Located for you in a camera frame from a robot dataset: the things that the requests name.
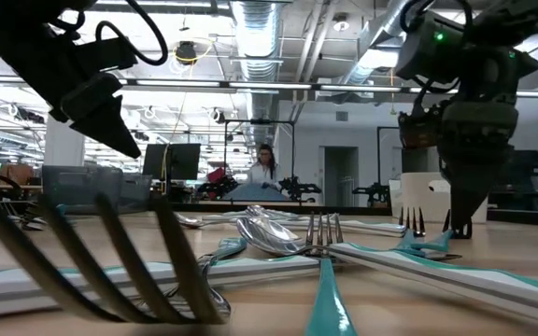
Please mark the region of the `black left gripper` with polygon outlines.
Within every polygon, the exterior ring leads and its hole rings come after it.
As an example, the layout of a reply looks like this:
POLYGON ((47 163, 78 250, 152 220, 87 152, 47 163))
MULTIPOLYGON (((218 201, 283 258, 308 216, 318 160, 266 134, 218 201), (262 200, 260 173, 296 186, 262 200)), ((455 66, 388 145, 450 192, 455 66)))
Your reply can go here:
POLYGON ((96 2, 0 0, 0 57, 52 107, 53 116, 69 117, 71 129, 137 159, 141 151, 120 114, 122 96, 115 96, 120 81, 109 73, 86 81, 71 59, 74 44, 50 28, 65 10, 83 11, 96 2))

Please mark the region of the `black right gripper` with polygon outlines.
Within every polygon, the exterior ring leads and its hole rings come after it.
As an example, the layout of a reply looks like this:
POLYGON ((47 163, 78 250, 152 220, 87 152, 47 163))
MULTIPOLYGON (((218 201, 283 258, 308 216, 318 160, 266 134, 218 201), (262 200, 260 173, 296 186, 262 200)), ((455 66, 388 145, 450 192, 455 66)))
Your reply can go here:
POLYGON ((514 152, 509 142, 517 120, 516 108, 505 103, 460 101, 444 108, 438 154, 450 185, 451 230, 472 228, 472 216, 514 152))

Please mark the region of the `black workstation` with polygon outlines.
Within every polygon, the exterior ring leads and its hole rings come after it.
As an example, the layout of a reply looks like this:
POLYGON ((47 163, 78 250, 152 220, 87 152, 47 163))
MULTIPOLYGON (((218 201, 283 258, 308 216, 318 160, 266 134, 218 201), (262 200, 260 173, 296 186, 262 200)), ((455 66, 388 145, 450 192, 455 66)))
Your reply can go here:
POLYGON ((514 150, 488 195, 488 207, 538 211, 538 150, 514 150))

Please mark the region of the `dark grey plastic tray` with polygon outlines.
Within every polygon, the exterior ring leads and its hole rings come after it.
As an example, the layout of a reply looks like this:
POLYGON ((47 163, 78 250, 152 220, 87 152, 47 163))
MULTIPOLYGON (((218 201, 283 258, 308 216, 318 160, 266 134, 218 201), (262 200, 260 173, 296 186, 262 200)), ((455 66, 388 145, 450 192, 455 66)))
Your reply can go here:
POLYGON ((62 204, 66 214, 95 215, 99 193, 123 214, 148 209, 152 177, 112 167, 45 165, 42 183, 44 195, 55 205, 62 204))

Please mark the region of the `black monitor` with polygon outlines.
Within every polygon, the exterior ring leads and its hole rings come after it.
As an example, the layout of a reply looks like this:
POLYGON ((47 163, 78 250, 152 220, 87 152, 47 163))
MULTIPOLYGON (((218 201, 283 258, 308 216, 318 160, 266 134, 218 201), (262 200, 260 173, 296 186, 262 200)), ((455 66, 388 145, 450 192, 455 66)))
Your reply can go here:
POLYGON ((143 174, 154 179, 196 180, 198 176, 201 145, 167 144, 146 148, 143 174))

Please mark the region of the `grey door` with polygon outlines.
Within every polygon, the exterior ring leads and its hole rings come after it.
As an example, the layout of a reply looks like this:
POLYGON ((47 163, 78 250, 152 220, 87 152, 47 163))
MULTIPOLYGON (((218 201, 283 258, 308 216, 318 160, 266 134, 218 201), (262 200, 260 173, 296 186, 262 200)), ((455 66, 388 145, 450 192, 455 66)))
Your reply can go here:
POLYGON ((324 148, 323 201, 331 207, 356 207, 359 158, 356 147, 324 148))

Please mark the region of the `blue cloth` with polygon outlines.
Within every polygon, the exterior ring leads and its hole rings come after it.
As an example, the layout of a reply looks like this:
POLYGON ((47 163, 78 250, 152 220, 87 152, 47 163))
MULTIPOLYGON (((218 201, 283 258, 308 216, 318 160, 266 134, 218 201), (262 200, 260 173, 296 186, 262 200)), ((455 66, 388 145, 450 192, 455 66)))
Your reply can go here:
POLYGON ((222 199, 227 201, 285 202, 289 198, 282 194, 275 185, 248 183, 241 184, 227 192, 222 199))

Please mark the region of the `person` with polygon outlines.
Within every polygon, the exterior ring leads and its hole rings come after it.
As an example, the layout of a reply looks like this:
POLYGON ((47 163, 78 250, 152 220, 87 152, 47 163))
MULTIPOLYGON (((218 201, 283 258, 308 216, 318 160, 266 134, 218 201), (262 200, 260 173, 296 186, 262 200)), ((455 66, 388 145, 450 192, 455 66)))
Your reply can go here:
POLYGON ((247 183, 260 185, 263 189, 281 191, 279 182, 283 174, 273 148, 268 144, 262 144, 258 150, 258 159, 247 171, 247 183))

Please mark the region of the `long ceiling light bar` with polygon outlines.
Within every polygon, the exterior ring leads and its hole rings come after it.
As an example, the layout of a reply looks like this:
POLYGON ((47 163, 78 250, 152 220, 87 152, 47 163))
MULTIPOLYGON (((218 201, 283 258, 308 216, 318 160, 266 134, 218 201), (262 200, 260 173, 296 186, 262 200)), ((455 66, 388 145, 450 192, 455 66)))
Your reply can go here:
POLYGON ((167 79, 120 79, 126 87, 147 88, 195 88, 195 89, 236 89, 266 91, 327 91, 327 92, 386 92, 386 93, 420 93, 420 87, 395 86, 358 86, 321 83, 283 83, 283 82, 249 82, 249 81, 208 81, 208 80, 167 80, 167 79))

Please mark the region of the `black station frame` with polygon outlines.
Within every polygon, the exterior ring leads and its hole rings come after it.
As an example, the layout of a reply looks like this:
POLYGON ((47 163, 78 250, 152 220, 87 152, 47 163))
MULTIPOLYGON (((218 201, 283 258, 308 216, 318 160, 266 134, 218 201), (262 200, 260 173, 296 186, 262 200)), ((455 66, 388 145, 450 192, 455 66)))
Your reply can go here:
POLYGON ((286 129, 290 130, 291 131, 291 140, 292 140, 292 144, 295 145, 295 127, 294 127, 294 123, 292 121, 280 121, 280 120, 270 120, 270 119, 247 119, 247 120, 244 120, 244 119, 226 119, 224 121, 224 141, 227 142, 227 139, 228 139, 228 125, 231 123, 231 122, 237 122, 239 124, 249 124, 249 125, 271 125, 271 126, 276 126, 276 125, 281 125, 281 124, 285 124, 286 125, 286 129))

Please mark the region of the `silver ventilation duct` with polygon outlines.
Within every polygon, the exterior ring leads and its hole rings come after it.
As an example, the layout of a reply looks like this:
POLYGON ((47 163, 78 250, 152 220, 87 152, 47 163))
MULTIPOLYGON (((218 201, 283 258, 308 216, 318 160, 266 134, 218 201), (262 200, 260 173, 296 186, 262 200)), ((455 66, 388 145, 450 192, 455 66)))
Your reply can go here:
MULTIPOLYGON (((232 1, 235 20, 235 39, 245 81, 277 81, 278 33, 283 5, 261 1, 232 1)), ((251 92, 247 94, 249 119, 273 119, 273 94, 251 92)), ((246 133, 255 144, 273 142, 270 125, 250 125, 246 133)))

